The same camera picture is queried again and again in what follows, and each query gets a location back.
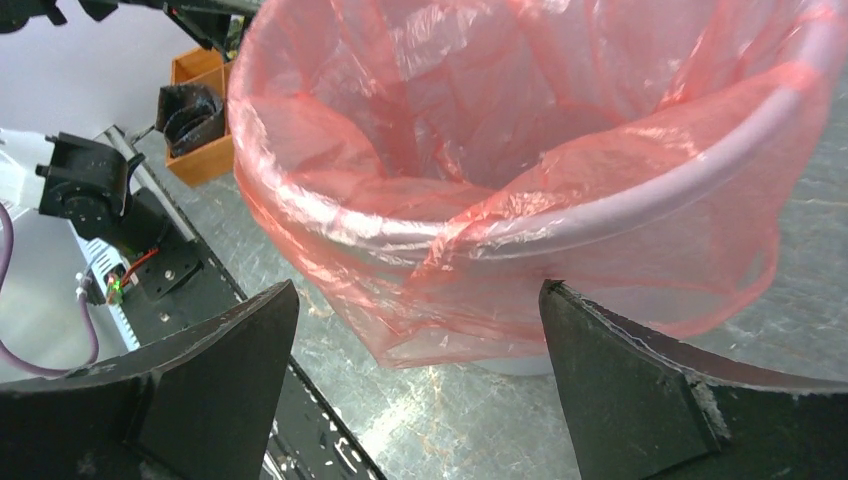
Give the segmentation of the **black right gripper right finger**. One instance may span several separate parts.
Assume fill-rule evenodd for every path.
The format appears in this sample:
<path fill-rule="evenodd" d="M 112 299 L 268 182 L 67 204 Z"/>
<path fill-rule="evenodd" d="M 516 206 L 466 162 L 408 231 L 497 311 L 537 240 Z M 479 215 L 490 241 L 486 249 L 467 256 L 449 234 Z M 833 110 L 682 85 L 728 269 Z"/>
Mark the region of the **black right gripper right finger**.
<path fill-rule="evenodd" d="M 843 479 L 847 385 L 699 349 L 546 281 L 539 309 L 585 479 Z"/>

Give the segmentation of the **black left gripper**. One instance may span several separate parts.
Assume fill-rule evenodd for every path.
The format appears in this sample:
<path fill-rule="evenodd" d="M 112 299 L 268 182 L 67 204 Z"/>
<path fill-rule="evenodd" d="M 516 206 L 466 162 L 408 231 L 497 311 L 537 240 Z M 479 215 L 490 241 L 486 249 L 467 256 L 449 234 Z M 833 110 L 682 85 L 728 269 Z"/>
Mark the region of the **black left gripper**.
<path fill-rule="evenodd" d="M 124 5 L 138 6 L 164 13 L 174 24 L 206 50 L 226 50 L 226 38 L 233 17 L 252 19 L 259 5 L 252 1 L 212 0 L 88 0 L 77 1 L 92 20 L 101 22 Z M 54 26 L 68 22 L 55 0 L 1 0 L 1 33 L 23 29 L 38 17 Z"/>

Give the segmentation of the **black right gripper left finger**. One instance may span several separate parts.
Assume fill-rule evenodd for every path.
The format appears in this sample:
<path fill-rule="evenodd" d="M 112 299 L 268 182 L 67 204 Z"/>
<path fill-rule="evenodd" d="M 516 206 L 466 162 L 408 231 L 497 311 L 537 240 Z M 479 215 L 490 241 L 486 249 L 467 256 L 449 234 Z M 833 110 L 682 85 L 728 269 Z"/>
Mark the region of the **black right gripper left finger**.
<path fill-rule="evenodd" d="M 289 282 L 133 352 L 1 387 L 5 479 L 257 479 L 299 313 Z"/>

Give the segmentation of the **red plastic trash bag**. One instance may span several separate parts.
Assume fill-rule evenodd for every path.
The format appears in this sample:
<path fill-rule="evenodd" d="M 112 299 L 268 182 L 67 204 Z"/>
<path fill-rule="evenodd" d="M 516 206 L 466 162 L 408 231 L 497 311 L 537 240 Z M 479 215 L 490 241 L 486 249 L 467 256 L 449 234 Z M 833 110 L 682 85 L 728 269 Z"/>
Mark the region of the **red plastic trash bag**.
<path fill-rule="evenodd" d="M 724 94 L 818 21 L 845 36 L 831 105 L 843 1 L 265 1 L 230 77 L 235 179 L 441 225 L 511 193 L 509 218 L 530 191 L 596 199 L 548 153 Z"/>

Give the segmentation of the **grey plastic trash bin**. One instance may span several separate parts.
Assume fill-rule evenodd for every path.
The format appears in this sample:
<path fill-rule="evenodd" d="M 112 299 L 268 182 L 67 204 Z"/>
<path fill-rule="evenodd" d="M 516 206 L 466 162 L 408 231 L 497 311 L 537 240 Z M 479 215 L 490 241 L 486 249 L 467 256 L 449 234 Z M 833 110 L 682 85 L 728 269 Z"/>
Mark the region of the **grey plastic trash bin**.
<path fill-rule="evenodd" d="M 283 255 L 390 368 L 478 363 L 515 375 L 551 368 L 538 304 L 545 280 L 675 338 L 739 313 L 777 271 L 778 218 L 830 108 L 845 36 L 802 25 L 797 56 L 721 95 L 551 151 L 596 198 L 496 197 L 453 223 L 390 222 L 292 185 L 244 199 Z"/>

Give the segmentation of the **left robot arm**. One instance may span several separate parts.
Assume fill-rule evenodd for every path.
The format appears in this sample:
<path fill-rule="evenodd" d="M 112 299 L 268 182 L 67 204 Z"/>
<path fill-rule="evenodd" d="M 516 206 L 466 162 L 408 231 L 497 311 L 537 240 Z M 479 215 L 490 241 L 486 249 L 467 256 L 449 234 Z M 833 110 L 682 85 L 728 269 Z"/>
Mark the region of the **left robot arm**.
<path fill-rule="evenodd" d="M 93 20 L 119 6 L 163 12 L 199 46 L 227 58 L 233 17 L 246 33 L 262 1 L 77 1 Z M 1 1 L 1 34 L 46 17 L 67 23 L 58 1 Z M 160 89 L 154 129 L 163 133 L 173 156 L 194 153 L 225 135 L 224 93 L 182 82 Z M 64 132 L 44 135 L 1 129 L 1 200 L 69 220 L 77 235 L 101 239 L 124 255 L 157 248 L 172 229 L 162 204 L 149 191 L 131 193 L 130 180 L 145 160 L 127 160 L 115 148 Z"/>

